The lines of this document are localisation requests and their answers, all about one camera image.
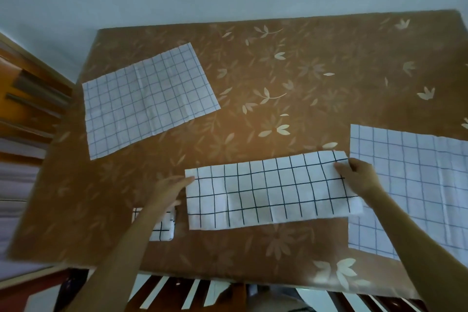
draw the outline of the forearm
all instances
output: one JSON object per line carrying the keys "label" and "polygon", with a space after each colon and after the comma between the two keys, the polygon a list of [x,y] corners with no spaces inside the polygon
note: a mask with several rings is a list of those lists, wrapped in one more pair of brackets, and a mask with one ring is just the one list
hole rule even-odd
{"label": "forearm", "polygon": [[165,211],[147,207],[140,212],[119,244],[75,297],[67,312],[118,312],[125,309],[153,227]]}
{"label": "forearm", "polygon": [[468,270],[421,230],[383,190],[366,195],[365,199],[429,310],[463,310]]}

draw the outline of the table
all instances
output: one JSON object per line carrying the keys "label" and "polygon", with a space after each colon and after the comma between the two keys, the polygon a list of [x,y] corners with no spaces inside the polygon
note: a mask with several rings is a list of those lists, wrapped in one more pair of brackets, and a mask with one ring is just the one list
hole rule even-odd
{"label": "table", "polygon": [[[80,83],[188,42],[221,110],[90,161]],[[10,256],[94,266],[158,179],[330,143],[349,152],[351,123],[467,140],[467,54],[453,10],[100,30]],[[182,204],[175,230],[149,243],[142,270],[417,297],[400,262],[348,249],[345,218],[189,231]]]}

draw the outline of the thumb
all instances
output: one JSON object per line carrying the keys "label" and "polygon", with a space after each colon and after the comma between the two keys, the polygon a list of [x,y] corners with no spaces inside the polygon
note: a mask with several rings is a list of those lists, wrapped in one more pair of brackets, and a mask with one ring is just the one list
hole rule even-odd
{"label": "thumb", "polygon": [[347,178],[353,173],[351,167],[347,166],[346,164],[336,162],[333,163],[333,166],[335,167],[338,174],[340,174],[343,178]]}

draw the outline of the grid-patterned cloth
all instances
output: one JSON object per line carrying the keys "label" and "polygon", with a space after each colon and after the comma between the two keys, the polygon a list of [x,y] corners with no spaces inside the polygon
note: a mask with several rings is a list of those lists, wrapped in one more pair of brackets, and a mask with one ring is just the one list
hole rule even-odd
{"label": "grid-patterned cloth", "polygon": [[336,172],[340,151],[321,151],[185,170],[191,230],[271,224],[362,213],[362,201]]}
{"label": "grid-patterned cloth", "polygon": [[[141,208],[133,209],[132,222],[137,218]],[[151,233],[150,241],[172,240],[174,238],[174,226],[176,222],[176,209],[172,208],[167,211],[162,218],[162,221],[157,223]]]}
{"label": "grid-patterned cloth", "polygon": [[[468,265],[468,142],[351,125],[351,157],[374,165],[385,191]],[[349,218],[349,247],[398,259],[374,211]]]}
{"label": "grid-patterned cloth", "polygon": [[219,110],[190,43],[83,83],[89,156]]}

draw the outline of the person's right arm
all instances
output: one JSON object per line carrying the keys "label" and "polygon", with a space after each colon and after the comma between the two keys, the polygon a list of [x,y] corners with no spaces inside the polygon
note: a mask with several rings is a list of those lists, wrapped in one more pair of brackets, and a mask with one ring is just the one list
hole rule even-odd
{"label": "person's right arm", "polygon": [[430,238],[383,190],[369,163],[335,163],[350,188],[372,208],[416,290],[431,312],[468,307],[468,269]]}

